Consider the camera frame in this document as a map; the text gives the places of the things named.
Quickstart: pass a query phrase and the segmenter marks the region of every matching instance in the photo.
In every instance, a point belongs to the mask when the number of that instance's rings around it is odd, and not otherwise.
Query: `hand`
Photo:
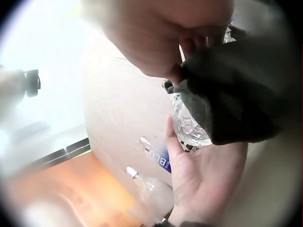
[[[233,0],[83,0],[83,9],[144,74],[178,84],[179,44],[187,58],[222,43]]]
[[[171,116],[167,117],[165,141],[175,197],[170,223],[214,224],[242,176],[247,143],[209,145],[187,153],[178,141]]]

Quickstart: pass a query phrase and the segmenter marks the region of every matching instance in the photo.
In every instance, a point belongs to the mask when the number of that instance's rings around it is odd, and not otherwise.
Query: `clear glass bottle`
[[[174,194],[169,184],[139,174],[132,166],[126,167],[125,172],[136,184],[142,202],[156,217],[163,218],[171,211],[174,206]]]
[[[146,137],[141,137],[139,142],[143,145],[144,152],[153,159],[159,166],[171,173],[169,156],[166,145],[159,140],[148,141]]]

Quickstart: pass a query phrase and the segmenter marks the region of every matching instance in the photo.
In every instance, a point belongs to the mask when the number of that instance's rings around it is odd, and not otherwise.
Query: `bottle cap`
[[[124,170],[129,176],[131,176],[131,178],[134,178],[134,176],[139,173],[138,171],[136,171],[132,166],[128,166],[125,168]]]

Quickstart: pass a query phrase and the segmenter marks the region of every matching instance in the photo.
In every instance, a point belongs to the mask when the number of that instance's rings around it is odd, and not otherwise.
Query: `blue label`
[[[169,156],[166,147],[163,147],[161,151],[154,152],[153,150],[149,150],[145,148],[145,152],[158,163],[163,169],[171,173],[171,167],[169,163]]]

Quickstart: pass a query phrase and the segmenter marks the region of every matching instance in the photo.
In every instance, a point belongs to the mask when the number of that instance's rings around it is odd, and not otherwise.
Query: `dark green cloth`
[[[270,35],[226,43],[187,59],[174,92],[213,144],[263,141],[302,110],[299,59],[290,40]]]

